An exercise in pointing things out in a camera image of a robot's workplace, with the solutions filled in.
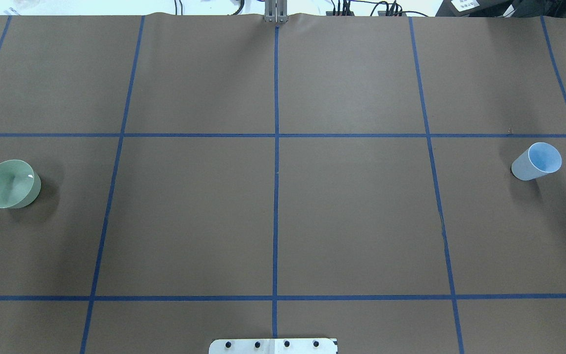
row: white mounting plate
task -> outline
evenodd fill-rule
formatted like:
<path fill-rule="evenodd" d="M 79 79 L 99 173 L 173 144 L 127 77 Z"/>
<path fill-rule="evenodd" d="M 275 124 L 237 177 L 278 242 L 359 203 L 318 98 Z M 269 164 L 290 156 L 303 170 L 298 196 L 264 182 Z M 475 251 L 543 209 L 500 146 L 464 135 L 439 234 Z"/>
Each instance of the white mounting plate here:
<path fill-rule="evenodd" d="M 330 338 L 215 340 L 209 346 L 209 354 L 338 354 L 338 340 Z"/>

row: light blue plastic cup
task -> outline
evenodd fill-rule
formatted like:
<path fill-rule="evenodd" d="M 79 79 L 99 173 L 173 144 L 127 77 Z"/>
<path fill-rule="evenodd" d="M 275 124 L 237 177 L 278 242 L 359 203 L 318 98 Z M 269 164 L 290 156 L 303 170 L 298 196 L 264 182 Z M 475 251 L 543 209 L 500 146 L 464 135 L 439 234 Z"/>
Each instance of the light blue plastic cup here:
<path fill-rule="evenodd" d="M 41 179 L 25 161 L 0 163 L 0 209 L 23 208 L 34 202 L 41 190 Z"/>
<path fill-rule="evenodd" d="M 522 181 L 530 181 L 550 173 L 562 166 L 562 157 L 555 147 L 548 143 L 534 143 L 514 163 L 512 174 Z"/>

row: green bowl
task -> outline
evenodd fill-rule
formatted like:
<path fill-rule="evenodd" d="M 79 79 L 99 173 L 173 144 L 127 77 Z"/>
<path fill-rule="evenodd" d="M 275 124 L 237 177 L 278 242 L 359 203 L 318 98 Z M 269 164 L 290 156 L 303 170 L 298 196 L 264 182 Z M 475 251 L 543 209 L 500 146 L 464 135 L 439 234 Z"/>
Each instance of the green bowl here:
<path fill-rule="evenodd" d="M 23 208 L 38 197 L 41 179 L 25 161 L 0 163 L 0 209 Z"/>

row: white paper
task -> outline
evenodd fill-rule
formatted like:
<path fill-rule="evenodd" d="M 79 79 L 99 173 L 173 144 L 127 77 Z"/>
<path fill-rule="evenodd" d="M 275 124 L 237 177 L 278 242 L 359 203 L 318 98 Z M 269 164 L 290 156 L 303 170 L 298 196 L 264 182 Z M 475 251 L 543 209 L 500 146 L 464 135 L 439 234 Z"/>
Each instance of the white paper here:
<path fill-rule="evenodd" d="M 474 9 L 479 6 L 476 0 L 451 0 L 451 3 L 459 12 Z"/>

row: white bracket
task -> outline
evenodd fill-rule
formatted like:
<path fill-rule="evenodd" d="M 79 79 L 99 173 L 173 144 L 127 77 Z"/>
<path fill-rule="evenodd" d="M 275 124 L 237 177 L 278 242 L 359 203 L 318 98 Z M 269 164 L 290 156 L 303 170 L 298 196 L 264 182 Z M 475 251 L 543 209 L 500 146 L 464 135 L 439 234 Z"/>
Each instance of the white bracket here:
<path fill-rule="evenodd" d="M 265 22 L 287 22 L 287 0 L 265 0 Z"/>
<path fill-rule="evenodd" d="M 338 340 L 330 338 L 215 340 L 209 354 L 338 354 Z"/>

